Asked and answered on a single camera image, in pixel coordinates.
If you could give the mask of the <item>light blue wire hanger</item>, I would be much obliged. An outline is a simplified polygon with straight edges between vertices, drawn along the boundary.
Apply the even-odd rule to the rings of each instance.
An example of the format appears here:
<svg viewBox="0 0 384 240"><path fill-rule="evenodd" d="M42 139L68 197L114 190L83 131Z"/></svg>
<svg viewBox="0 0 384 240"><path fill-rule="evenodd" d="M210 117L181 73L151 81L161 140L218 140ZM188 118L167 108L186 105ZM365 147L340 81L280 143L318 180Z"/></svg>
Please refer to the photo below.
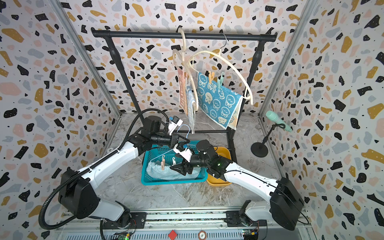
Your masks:
<svg viewBox="0 0 384 240"><path fill-rule="evenodd" d="M173 125L166 124L162 132L151 135L151 141L156 145L168 146L178 158L183 158L182 163L177 164L178 168L187 169L192 166L191 160L195 153L188 148L190 140L178 133L173 133L173 130Z"/></svg>

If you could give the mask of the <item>peach clothespin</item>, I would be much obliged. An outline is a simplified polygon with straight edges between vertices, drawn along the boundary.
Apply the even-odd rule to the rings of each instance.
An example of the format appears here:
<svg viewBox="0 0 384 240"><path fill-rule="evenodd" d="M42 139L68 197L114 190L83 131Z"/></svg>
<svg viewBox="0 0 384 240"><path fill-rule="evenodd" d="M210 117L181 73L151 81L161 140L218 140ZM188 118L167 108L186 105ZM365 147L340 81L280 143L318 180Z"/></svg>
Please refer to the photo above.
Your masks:
<svg viewBox="0 0 384 240"><path fill-rule="evenodd" d="M162 156L162 161L161 161L161 169L162 171L165 170L165 165L166 165L166 160L165 160L165 155Z"/></svg>

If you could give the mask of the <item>light blue towel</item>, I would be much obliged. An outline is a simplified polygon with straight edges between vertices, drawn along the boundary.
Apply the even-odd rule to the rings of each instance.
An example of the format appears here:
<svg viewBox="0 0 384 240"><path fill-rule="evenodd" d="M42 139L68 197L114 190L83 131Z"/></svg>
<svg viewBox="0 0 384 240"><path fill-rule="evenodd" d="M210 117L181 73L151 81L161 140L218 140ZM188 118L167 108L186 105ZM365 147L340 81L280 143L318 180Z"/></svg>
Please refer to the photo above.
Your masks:
<svg viewBox="0 0 384 240"><path fill-rule="evenodd" d="M146 173L152 179L160 179L165 181L176 181L176 180L194 180L198 177L201 172L201 168L194 168L192 174L186 174L185 176L170 169L170 166L165 165L164 170L162 169L160 161L149 162Z"/></svg>

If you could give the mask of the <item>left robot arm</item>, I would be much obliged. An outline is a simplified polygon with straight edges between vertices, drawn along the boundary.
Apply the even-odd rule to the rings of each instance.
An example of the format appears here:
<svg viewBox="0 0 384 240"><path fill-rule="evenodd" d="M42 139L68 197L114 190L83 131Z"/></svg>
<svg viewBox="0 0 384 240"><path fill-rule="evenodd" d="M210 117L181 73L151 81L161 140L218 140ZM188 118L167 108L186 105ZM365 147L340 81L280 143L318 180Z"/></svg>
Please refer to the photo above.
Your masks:
<svg viewBox="0 0 384 240"><path fill-rule="evenodd" d="M180 149L188 139L174 131L183 121L172 117L163 122L160 117L149 116L143 126L135 133L125 137L122 144L107 156L80 169L78 172L67 170L62 176L64 187L59 191L59 202L76 219L96 218L125 228L131 223L130 210L119 202L111 202L98 197L95 190L110 175L123 165L150 150L154 145Z"/></svg>

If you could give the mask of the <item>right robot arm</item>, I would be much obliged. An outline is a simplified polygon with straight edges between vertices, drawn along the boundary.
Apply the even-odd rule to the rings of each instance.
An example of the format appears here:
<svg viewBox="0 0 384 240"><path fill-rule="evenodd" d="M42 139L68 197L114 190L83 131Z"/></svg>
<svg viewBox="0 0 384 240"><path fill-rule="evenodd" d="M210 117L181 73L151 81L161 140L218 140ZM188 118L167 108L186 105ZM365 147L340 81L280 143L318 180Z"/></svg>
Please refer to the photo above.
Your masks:
<svg viewBox="0 0 384 240"><path fill-rule="evenodd" d="M171 166L173 171L185 176L191 174L194 168L206 168L207 173L214 178L237 184L269 202L267 216L284 229L295 230L305 202L289 179L270 179L246 170L218 155L215 147L207 140L196 144L197 153L185 148L186 144L181 142L173 147L176 156L183 158L180 164Z"/></svg>

